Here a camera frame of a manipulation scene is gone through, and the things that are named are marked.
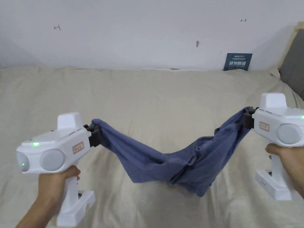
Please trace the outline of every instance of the mattress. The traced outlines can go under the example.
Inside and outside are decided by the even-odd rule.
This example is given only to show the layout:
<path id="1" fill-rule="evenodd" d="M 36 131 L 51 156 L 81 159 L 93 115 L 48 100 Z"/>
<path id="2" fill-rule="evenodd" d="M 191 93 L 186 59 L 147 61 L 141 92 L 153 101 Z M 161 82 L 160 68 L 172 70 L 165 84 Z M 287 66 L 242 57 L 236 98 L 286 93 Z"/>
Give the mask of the mattress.
<path id="1" fill-rule="evenodd" d="M 277 70 L 158 71 L 52 68 L 0 70 L 0 227 L 14 227 L 37 196 L 37 174 L 22 174 L 16 148 L 78 111 L 163 153 L 213 135 L 264 92 L 282 92 L 288 106 L 304 102 Z M 79 189 L 96 202 L 78 227 L 303 227 L 304 202 L 278 202 L 254 180 L 271 166 L 268 144 L 250 132 L 203 197 L 163 182 L 134 184 L 115 154 L 98 146 L 79 162 Z"/>

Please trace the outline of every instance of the dark blue sign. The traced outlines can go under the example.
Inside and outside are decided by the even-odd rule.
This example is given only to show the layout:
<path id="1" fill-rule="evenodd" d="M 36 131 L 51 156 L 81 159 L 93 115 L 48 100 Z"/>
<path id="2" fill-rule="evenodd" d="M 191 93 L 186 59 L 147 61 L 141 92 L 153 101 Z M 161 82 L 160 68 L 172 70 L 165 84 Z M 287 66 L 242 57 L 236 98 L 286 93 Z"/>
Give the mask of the dark blue sign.
<path id="1" fill-rule="evenodd" d="M 248 70 L 252 54 L 248 53 L 228 53 L 224 66 L 224 71 L 243 69 Z"/>

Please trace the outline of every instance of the red-bordered label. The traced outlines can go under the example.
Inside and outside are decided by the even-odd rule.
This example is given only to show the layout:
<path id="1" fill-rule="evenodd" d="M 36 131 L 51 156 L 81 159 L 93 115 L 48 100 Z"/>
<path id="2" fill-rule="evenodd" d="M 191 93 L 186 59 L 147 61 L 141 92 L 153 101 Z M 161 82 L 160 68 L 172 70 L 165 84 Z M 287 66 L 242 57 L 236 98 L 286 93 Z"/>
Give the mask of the red-bordered label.
<path id="1" fill-rule="evenodd" d="M 78 143 L 77 145 L 73 146 L 73 154 L 78 153 L 81 151 L 85 146 L 83 145 L 83 142 Z"/>
<path id="2" fill-rule="evenodd" d="M 260 128 L 264 131 L 269 131 L 270 130 L 269 124 L 266 124 L 266 123 L 263 123 L 263 122 L 260 122 Z"/>

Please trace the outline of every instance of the blue cloth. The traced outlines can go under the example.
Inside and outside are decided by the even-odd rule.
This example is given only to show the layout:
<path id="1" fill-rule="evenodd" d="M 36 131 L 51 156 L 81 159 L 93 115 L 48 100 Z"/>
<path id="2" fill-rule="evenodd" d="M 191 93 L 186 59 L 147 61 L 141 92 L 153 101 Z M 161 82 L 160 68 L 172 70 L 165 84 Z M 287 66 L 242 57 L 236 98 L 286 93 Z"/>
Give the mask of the blue cloth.
<path id="1" fill-rule="evenodd" d="M 186 148 L 163 154 L 112 128 L 100 119 L 101 144 L 115 153 L 134 183 L 166 181 L 203 196 L 233 155 L 239 142 L 250 131 L 241 120 L 244 109 L 230 117 L 214 136 L 200 137 Z"/>

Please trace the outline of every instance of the gray circular panel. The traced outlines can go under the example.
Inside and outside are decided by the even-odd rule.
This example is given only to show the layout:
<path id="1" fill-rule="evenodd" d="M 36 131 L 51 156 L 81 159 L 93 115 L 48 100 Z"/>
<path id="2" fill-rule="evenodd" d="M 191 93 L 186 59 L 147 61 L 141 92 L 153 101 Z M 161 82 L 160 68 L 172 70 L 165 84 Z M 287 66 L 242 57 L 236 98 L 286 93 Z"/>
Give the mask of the gray circular panel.
<path id="1" fill-rule="evenodd" d="M 64 163 L 64 153 L 61 150 L 44 151 L 40 157 L 40 165 L 47 171 L 58 170 Z"/>
<path id="2" fill-rule="evenodd" d="M 277 136 L 282 143 L 292 145 L 301 140 L 303 133 L 298 125 L 287 123 L 278 127 Z"/>
<path id="3" fill-rule="evenodd" d="M 26 172 L 29 170 L 29 159 L 24 153 L 17 151 L 17 161 L 22 172 Z"/>

